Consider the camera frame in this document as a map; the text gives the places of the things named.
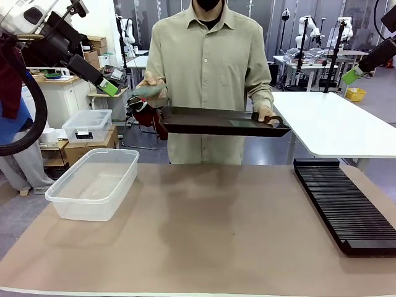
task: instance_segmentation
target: yellow bin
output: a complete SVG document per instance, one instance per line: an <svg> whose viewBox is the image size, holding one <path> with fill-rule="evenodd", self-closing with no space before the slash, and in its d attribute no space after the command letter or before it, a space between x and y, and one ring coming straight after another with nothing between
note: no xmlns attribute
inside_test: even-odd
<svg viewBox="0 0 396 297"><path fill-rule="evenodd" d="M367 92L361 88L349 88L346 91L346 97L352 102L362 102Z"/></svg>

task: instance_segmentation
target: white cabinet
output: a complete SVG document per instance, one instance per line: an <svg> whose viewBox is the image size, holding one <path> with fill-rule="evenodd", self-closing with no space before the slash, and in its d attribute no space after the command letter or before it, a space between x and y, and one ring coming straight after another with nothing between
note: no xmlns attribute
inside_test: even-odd
<svg viewBox="0 0 396 297"><path fill-rule="evenodd" d="M89 83L82 79L71 82L38 82L48 107L48 124L52 128L62 125L78 110L89 110Z"/></svg>

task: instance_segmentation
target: black shirt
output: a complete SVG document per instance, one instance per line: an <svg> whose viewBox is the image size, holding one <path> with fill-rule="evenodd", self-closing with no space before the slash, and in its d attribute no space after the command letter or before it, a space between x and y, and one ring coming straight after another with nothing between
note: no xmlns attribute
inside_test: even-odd
<svg viewBox="0 0 396 297"><path fill-rule="evenodd" d="M211 29L216 26L217 23L219 23L219 21L222 19L222 14L223 14L223 9L224 9L224 5L222 8L221 13L218 15L218 17L215 20L210 20L208 22L204 21L204 20L199 20L201 23L203 23L209 31L211 31Z"/></svg>

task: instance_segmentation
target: beige button-up shirt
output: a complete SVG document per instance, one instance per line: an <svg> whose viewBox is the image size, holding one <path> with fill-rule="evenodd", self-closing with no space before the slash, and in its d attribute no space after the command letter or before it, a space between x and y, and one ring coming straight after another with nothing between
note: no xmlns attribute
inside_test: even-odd
<svg viewBox="0 0 396 297"><path fill-rule="evenodd" d="M164 79L172 106L245 109L272 107L271 75L264 53L262 27L225 4L219 23L208 30L192 5L153 27L147 71ZM244 137L170 134L172 164L240 164Z"/></svg>

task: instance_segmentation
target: hand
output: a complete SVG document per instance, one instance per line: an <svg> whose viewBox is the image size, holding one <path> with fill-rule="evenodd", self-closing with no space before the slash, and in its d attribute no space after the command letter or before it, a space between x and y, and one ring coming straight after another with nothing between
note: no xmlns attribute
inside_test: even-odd
<svg viewBox="0 0 396 297"><path fill-rule="evenodd" d="M156 79L154 78L154 75L150 71L146 71L144 80L140 82L139 85L136 86L136 88L143 87L144 85L163 85L165 84L165 81L163 79ZM158 96L152 97L152 98L145 98L145 99L159 99L159 98L166 98L166 89L164 88L161 93Z"/></svg>
<svg viewBox="0 0 396 297"><path fill-rule="evenodd" d="M265 117L267 116L276 116L277 114L273 112L267 105L261 104L259 107L259 122L262 123L265 121ZM275 125L277 123L276 119L272 119L269 121L269 124Z"/></svg>

